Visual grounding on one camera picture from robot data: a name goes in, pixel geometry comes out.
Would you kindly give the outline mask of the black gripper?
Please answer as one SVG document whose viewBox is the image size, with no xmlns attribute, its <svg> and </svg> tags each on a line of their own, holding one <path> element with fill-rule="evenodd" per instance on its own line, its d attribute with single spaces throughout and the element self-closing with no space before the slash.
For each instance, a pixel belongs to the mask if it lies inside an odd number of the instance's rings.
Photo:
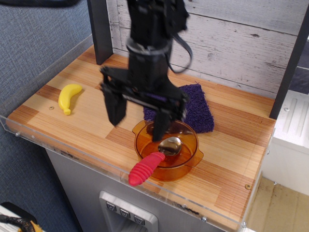
<svg viewBox="0 0 309 232">
<path fill-rule="evenodd" d="M 105 106 L 109 121 L 117 126 L 126 115 L 126 103 L 153 109 L 156 112 L 153 142 L 160 141 L 175 120 L 186 117 L 189 97 L 177 92 L 168 78 L 171 48 L 129 52 L 127 69 L 102 67 Z"/>
</svg>

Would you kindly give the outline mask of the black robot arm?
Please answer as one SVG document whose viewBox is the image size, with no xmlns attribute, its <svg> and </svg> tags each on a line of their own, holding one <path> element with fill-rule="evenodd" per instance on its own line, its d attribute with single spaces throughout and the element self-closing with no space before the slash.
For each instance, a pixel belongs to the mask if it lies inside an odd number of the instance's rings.
<svg viewBox="0 0 309 232">
<path fill-rule="evenodd" d="M 130 0 L 131 33 L 127 40 L 127 69 L 103 67 L 101 89 L 109 121 L 118 125 L 126 103 L 155 110 L 153 141 L 162 139 L 174 120 L 186 116 L 189 97 L 168 78 L 173 41 L 188 54 L 189 45 L 179 36 L 189 16 L 182 0 Z"/>
</svg>

